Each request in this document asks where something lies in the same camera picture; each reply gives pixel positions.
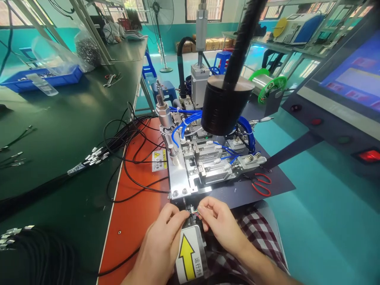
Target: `orange mat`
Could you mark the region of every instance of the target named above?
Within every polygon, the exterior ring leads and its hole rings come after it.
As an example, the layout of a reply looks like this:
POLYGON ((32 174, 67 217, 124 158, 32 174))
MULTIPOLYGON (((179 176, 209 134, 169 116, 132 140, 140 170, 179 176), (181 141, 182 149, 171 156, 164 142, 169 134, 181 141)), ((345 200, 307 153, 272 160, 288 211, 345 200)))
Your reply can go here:
MULTIPOLYGON (((145 121, 144 123, 152 128, 158 129, 160 122, 158 118, 155 118, 151 119, 149 123, 148 121, 145 121)), ((146 127, 143 132, 151 141, 157 144, 162 142, 162 137, 159 131, 146 127)), ((143 142, 144 138, 142 135, 135 137, 129 145, 128 152, 125 155, 126 159, 132 160, 134 154, 143 142)), ((155 147, 155 145, 146 141, 136 156, 136 160, 141 161, 146 158, 147 155, 152 153, 155 147)), ((168 175, 167 169, 152 172, 151 163, 134 164, 127 162, 126 166, 129 175, 142 185, 149 185, 150 183, 168 175)), ((130 197, 141 188, 142 187, 136 185, 128 178, 124 168, 122 168, 119 174, 115 200, 118 201, 130 197)), ((168 191, 169 181, 168 179, 165 179, 153 184, 151 188, 168 191)), ((144 190, 126 202, 113 204, 100 272, 105 272, 114 268, 141 245, 146 230, 157 219, 162 207, 169 202, 167 195, 168 194, 144 190)), ((98 284, 119 285, 128 272, 133 268, 137 255, 138 254, 119 269, 110 274, 99 277, 98 284)))

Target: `stand fan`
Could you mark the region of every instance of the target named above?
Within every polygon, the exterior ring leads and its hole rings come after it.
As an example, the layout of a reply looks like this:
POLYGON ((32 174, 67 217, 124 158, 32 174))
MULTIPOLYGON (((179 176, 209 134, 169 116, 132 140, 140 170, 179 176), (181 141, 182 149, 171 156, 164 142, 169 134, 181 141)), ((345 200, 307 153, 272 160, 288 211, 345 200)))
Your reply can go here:
POLYGON ((164 68, 160 69, 160 72, 168 73, 173 69, 166 66, 165 52, 163 49, 163 43, 161 33, 167 33, 174 20, 174 4, 173 0, 146 0, 149 7, 149 15, 151 25, 146 25, 149 30, 155 33, 156 40, 160 42, 160 50, 163 59, 164 68))

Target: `warning label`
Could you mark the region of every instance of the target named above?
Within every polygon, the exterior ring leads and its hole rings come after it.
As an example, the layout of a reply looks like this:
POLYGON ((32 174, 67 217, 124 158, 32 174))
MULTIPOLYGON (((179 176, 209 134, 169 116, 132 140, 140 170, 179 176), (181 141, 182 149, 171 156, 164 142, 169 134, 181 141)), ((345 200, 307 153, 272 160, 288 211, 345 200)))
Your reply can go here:
POLYGON ((167 169, 166 150, 156 150, 152 152, 152 172, 167 169))

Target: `floor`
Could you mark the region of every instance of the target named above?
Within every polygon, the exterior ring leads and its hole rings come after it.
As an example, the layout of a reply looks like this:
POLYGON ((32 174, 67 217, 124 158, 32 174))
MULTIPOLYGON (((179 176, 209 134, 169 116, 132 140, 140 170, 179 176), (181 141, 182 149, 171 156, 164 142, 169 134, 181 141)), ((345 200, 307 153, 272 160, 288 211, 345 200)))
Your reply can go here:
MULTIPOLYGON (((264 51, 252 47, 246 64, 260 67, 264 51)), ((213 63, 216 52, 205 54, 213 63)), ((197 55, 189 53, 183 57, 186 77, 197 55)), ((176 55, 168 55, 166 61, 173 72, 159 73, 163 63, 159 55, 152 55, 158 79, 178 86, 176 55)), ((317 65, 318 62, 304 60, 290 78, 288 87, 301 83, 317 65)), ((249 77, 249 71, 246 72, 244 76, 249 77)), ((150 88, 155 78, 148 77, 146 82, 150 88)), ((146 107, 146 100, 140 94, 137 108, 146 107)), ((307 131, 283 109, 274 117, 255 129, 256 138, 270 155, 307 131)), ((353 175, 344 160, 329 144, 320 143, 281 164, 296 190, 266 199, 278 220, 290 272, 305 284, 380 282, 380 191, 377 185, 353 175)))

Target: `hand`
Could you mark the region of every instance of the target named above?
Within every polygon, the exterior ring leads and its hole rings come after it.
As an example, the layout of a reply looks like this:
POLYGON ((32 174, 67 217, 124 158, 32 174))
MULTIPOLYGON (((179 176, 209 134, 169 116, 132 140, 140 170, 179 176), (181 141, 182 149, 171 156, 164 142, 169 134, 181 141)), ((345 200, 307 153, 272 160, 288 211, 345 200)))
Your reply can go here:
POLYGON ((199 202, 198 212, 205 232, 211 228, 219 243, 233 256, 251 245, 226 203, 206 197, 199 202))
POLYGON ((157 220, 146 231, 135 266, 122 284, 161 285, 169 280, 178 256, 181 228, 189 217, 166 204, 157 220))

